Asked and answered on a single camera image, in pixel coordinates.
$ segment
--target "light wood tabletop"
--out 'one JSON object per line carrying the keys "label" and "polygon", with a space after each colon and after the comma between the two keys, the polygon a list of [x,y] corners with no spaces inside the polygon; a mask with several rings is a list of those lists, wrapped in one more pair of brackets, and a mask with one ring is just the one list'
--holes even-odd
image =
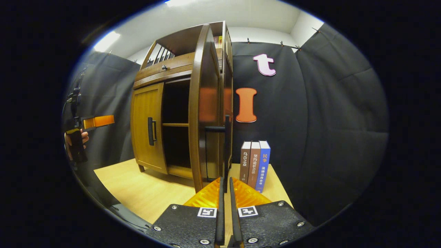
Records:
{"label": "light wood tabletop", "polygon": [[[229,177],[239,178],[239,170],[240,164],[232,164],[228,173]],[[194,196],[192,180],[165,175],[151,169],[140,172],[135,159],[96,169],[95,173],[107,190],[121,204],[152,224],[170,204],[182,205]],[[233,233],[229,189],[228,178],[228,192],[224,195],[225,244],[228,244]],[[268,175],[262,194],[272,202],[284,200],[292,206],[271,165],[268,166]]]}

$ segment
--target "black curtain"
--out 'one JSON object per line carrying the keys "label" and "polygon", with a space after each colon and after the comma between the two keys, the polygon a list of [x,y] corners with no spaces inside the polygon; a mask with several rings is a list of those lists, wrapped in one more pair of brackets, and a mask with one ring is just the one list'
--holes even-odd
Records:
{"label": "black curtain", "polygon": [[[81,83],[80,117],[113,115],[115,123],[89,131],[86,143],[88,161],[77,164],[76,174],[88,190],[105,206],[118,203],[96,176],[94,169],[135,157],[131,143],[130,104],[132,87],[140,65],[116,55],[92,52],[85,55],[73,71],[67,94],[79,72],[87,68]],[[66,104],[63,121],[72,118]]]}
{"label": "black curtain", "polygon": [[[233,124],[233,162],[242,142],[268,140],[270,163],[294,208],[320,225],[358,198],[381,163],[389,135],[385,94],[360,51],[324,24],[295,54],[289,47],[233,43],[234,90],[250,87],[253,123]],[[273,77],[253,56],[274,59]],[[234,116],[239,97],[234,96]]]}

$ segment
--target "ceiling light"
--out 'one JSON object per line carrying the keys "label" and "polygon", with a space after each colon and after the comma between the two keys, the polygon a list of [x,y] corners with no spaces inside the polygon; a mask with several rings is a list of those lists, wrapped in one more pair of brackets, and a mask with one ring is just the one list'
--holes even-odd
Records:
{"label": "ceiling light", "polygon": [[183,6],[186,4],[190,4],[193,2],[196,2],[197,0],[169,0],[166,1],[165,4],[168,5],[169,7],[173,7],[173,6]]}
{"label": "ceiling light", "polygon": [[111,44],[113,44],[121,35],[112,31],[108,33],[104,38],[102,38],[98,43],[93,47],[95,50],[99,52],[104,52],[107,50]]}

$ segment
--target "black door handle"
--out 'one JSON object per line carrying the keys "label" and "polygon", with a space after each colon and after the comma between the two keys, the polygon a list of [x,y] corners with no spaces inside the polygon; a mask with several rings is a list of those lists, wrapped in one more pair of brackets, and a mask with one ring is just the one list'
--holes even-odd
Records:
{"label": "black door handle", "polygon": [[[154,146],[155,144],[153,142],[157,141],[157,136],[156,136],[156,121],[153,120],[153,118],[148,117],[148,130],[149,130],[149,144],[151,146]],[[153,123],[155,123],[155,139],[153,139]]]}

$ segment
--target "white ceiling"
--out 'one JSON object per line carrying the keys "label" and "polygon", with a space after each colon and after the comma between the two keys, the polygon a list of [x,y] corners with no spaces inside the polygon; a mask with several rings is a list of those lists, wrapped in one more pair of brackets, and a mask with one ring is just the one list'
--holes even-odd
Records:
{"label": "white ceiling", "polygon": [[278,0],[197,0],[184,6],[157,5],[115,29],[120,38],[106,52],[128,58],[155,39],[204,23],[291,33],[300,10]]}

